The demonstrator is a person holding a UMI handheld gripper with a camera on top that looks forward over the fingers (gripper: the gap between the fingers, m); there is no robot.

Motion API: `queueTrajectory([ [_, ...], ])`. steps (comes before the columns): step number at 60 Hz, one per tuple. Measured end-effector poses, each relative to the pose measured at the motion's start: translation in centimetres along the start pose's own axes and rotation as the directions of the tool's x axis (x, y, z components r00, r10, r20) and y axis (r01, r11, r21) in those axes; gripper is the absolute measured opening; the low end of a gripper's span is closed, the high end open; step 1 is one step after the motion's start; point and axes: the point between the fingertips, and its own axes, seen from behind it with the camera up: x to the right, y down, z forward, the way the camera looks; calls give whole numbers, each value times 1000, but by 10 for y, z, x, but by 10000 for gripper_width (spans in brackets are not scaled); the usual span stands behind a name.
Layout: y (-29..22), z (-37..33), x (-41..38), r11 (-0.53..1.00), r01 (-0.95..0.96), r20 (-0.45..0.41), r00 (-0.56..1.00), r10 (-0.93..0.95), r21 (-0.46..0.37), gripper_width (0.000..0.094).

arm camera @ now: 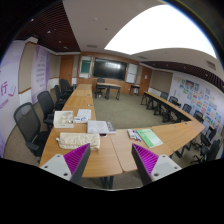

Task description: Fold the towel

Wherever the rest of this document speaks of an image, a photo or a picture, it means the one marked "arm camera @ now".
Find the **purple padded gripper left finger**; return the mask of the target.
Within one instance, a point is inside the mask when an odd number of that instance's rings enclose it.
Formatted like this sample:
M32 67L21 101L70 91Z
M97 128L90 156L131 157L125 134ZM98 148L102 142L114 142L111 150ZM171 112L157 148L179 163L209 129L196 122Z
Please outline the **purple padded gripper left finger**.
M65 155L56 154L41 168L72 183L79 184L90 152L90 144L85 144Z

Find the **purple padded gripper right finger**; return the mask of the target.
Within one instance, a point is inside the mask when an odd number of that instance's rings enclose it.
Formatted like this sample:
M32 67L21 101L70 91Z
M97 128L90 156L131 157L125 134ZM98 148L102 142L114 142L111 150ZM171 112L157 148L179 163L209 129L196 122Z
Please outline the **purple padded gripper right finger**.
M181 170L181 167L167 155L158 156L137 144L132 144L131 153L143 185Z

